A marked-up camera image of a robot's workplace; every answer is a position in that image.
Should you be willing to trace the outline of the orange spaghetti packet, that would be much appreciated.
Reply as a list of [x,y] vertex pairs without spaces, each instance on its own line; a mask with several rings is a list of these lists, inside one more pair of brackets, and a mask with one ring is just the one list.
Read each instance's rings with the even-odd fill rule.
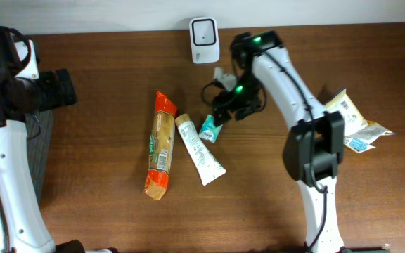
[[177,107],[162,92],[156,92],[153,127],[149,138],[148,174],[143,192],[161,200],[167,192],[175,135]]

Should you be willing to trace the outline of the white tube with tan cap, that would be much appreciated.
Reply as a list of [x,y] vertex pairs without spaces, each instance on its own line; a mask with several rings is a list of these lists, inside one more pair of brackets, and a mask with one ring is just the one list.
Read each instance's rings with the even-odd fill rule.
[[188,114],[182,114],[175,119],[178,132],[191,156],[191,159],[198,171],[202,184],[219,178],[226,173],[217,159],[207,149],[196,131],[195,125]]

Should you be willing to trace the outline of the teal tissue pack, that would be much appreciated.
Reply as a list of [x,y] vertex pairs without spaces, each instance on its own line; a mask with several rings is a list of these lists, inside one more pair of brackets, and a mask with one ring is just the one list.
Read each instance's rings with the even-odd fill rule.
[[215,143],[222,127],[223,125],[215,126],[214,117],[212,115],[208,115],[202,124],[198,136],[204,141]]

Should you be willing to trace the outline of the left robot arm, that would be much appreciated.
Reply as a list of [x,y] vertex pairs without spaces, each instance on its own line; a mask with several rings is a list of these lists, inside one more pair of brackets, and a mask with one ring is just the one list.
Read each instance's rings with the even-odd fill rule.
[[0,252],[84,252],[78,240],[54,242],[34,191],[26,119],[77,102],[68,70],[38,64],[35,43],[0,26]]

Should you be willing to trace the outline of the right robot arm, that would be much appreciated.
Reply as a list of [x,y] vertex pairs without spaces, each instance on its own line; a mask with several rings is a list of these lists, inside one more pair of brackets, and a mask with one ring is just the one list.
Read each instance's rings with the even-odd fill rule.
[[238,34],[230,45],[233,80],[214,78],[221,91],[210,102],[216,126],[261,112],[268,92],[285,120],[283,163],[302,195],[306,252],[345,250],[338,227],[335,189],[342,163],[345,122],[329,112],[298,75],[276,32]]

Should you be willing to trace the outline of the cream snack bag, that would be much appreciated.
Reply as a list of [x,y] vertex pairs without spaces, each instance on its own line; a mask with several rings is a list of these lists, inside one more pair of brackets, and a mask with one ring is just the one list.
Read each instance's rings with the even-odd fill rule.
[[339,112],[342,115],[345,121],[343,143],[356,153],[375,148],[371,144],[381,136],[395,135],[379,123],[365,119],[347,95],[346,89],[339,90],[325,107],[329,112]]

